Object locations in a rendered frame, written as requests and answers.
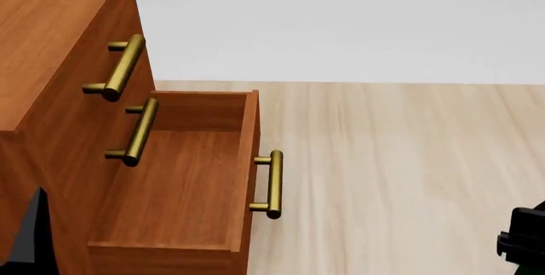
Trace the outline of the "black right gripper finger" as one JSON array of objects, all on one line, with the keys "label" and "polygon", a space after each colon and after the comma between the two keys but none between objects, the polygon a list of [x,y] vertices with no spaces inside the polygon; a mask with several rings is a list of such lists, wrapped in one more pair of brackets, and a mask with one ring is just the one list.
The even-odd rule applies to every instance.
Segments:
[{"label": "black right gripper finger", "polygon": [[496,239],[496,253],[498,256],[513,255],[513,234],[511,232],[501,231]]}]

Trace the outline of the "open wooden drawer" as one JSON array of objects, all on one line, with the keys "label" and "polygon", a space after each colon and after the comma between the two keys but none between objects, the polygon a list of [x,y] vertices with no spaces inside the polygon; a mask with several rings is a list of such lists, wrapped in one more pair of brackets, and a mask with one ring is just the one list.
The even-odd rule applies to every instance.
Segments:
[{"label": "open wooden drawer", "polygon": [[88,249],[96,275],[246,275],[259,95],[155,91],[141,160],[121,167]]}]

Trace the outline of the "brown wooden cabinet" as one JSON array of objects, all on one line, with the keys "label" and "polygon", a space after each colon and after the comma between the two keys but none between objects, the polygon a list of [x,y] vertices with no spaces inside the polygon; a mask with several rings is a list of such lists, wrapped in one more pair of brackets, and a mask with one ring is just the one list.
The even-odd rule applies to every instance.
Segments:
[{"label": "brown wooden cabinet", "polygon": [[6,261],[34,192],[48,194],[60,275],[95,275],[87,242],[122,167],[124,149],[153,90],[146,52],[119,100],[86,95],[106,83],[121,52],[111,42],[142,34],[135,0],[0,0],[0,261]]}]

